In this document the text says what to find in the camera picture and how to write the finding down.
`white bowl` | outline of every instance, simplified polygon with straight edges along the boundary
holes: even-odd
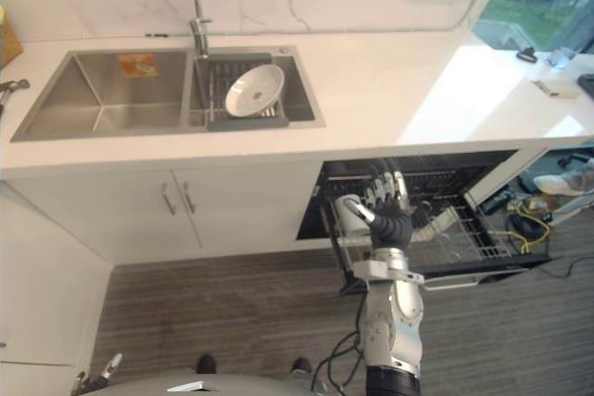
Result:
[[[226,111],[238,118],[256,115],[278,101],[285,73],[276,65],[261,65],[243,73],[226,93]]]

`yellow cable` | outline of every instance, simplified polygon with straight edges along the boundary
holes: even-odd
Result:
[[[522,205],[523,205],[522,203],[520,205],[518,205],[518,209],[516,210],[516,212],[518,213],[518,215],[522,215],[522,217],[525,217],[528,220],[532,220],[533,222],[538,223],[542,227],[545,228],[545,233],[542,236],[540,236],[536,240],[533,240],[533,241],[529,241],[528,242],[527,248],[528,248],[528,251],[530,251],[530,247],[531,246],[533,246],[533,245],[535,245],[537,243],[540,243],[541,241],[543,241],[545,238],[547,238],[549,236],[549,234],[550,234],[550,226],[548,224],[546,224],[545,222],[542,222],[542,221],[538,220],[537,218],[533,217],[532,215],[529,215],[528,213],[522,212]]]
[[[491,234],[498,234],[500,236],[515,236],[519,240],[522,241],[522,245],[520,246],[520,253],[527,254],[530,252],[529,246],[530,242],[525,236],[521,236],[520,234],[512,231],[489,231]]]

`window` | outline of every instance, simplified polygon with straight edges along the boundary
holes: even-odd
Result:
[[[592,51],[594,0],[490,0],[474,32],[496,49]]]

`label sticker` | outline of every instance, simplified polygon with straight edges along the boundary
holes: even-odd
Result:
[[[151,53],[141,55],[119,55],[118,61],[126,78],[148,78],[159,76],[157,60]]]

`open dishwasher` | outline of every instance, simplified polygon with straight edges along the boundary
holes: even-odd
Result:
[[[408,265],[425,276],[428,290],[472,287],[500,280],[550,260],[546,252],[520,254],[498,235],[467,192],[513,152],[391,158],[404,176],[414,232]],[[363,198],[381,160],[327,161],[303,219],[299,238],[329,236],[344,276],[341,293],[359,293],[365,285],[352,264],[371,250],[368,234],[345,230],[337,198]]]

